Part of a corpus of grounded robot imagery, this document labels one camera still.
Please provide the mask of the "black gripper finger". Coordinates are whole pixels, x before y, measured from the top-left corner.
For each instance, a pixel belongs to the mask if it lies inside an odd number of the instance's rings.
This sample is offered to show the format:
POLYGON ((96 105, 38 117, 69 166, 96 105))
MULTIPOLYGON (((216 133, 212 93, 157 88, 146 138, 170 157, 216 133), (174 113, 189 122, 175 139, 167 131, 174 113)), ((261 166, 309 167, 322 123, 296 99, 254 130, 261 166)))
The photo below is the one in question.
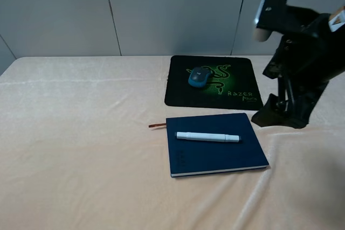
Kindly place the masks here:
POLYGON ((292 105, 292 99, 285 100, 270 94, 265 105, 252 116, 251 122, 260 127, 292 127, 290 121, 292 105))

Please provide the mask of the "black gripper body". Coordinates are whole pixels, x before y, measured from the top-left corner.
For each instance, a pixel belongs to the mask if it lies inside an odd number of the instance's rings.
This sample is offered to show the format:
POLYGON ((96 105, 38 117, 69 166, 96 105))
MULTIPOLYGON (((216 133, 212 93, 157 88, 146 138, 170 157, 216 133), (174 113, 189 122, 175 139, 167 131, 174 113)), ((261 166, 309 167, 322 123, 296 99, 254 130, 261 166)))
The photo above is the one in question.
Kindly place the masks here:
POLYGON ((344 72, 344 8, 334 14, 288 6, 280 44, 263 74, 292 99, 291 128, 302 129, 330 80, 344 72))

